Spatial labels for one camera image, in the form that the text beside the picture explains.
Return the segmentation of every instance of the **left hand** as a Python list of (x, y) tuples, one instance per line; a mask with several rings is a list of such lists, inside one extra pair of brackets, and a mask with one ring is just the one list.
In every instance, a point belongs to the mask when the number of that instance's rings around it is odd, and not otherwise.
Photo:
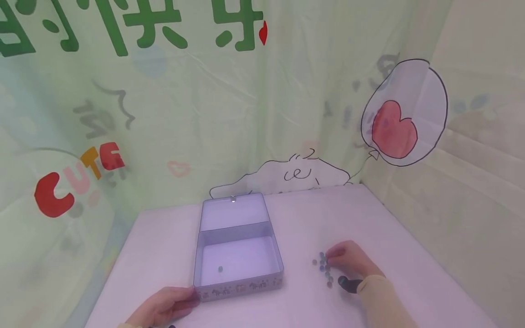
[(142, 303), (126, 323), (143, 328), (163, 326), (190, 314), (198, 304), (193, 287), (164, 287)]

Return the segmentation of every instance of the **red letter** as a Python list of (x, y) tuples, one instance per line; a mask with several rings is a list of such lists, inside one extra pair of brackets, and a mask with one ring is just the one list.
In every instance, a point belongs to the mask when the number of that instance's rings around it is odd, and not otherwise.
[(119, 153), (112, 153), (119, 150), (116, 142), (108, 142), (100, 145), (100, 160), (102, 166), (108, 171), (124, 166), (124, 161)]
[(93, 174), (95, 174), (95, 178), (97, 178), (97, 180), (100, 180), (102, 176), (100, 175), (100, 171), (98, 170), (98, 167), (95, 163), (97, 157), (97, 149), (95, 147), (91, 147), (90, 149), (86, 150), (85, 153), (82, 154), (80, 160), (82, 161), (82, 163), (84, 163), (85, 167), (90, 166), (91, 170), (93, 171)]
[(61, 199), (55, 197), (55, 187), (59, 179), (58, 173), (51, 172), (36, 184), (36, 205), (38, 205), (42, 213), (49, 217), (59, 217), (67, 212), (75, 202), (75, 197), (71, 193)]

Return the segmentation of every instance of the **white table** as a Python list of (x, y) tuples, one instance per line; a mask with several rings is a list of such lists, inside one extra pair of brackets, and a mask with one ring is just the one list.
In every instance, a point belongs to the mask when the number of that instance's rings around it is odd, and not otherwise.
[[(353, 239), (394, 282), (421, 328), (496, 327), (363, 185), (265, 196), (285, 265), (283, 288), (202, 303), (177, 328), (366, 327), (359, 297), (312, 259)], [(86, 328), (112, 328), (166, 285), (189, 286), (201, 204), (142, 212)], [(332, 272), (337, 280), (338, 272)]]

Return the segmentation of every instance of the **beige sleeve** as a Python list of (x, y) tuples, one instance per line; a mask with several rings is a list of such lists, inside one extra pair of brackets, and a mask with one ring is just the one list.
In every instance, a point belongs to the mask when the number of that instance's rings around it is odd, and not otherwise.
[(385, 277), (368, 276), (358, 286), (369, 328), (417, 328), (394, 289)]
[(142, 328), (142, 327), (135, 327), (127, 323), (121, 323), (117, 328)]

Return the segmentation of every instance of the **box lid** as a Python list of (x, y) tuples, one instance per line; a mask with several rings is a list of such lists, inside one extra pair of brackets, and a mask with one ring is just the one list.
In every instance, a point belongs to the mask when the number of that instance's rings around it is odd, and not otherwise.
[(261, 193), (205, 200), (199, 231), (270, 221)]

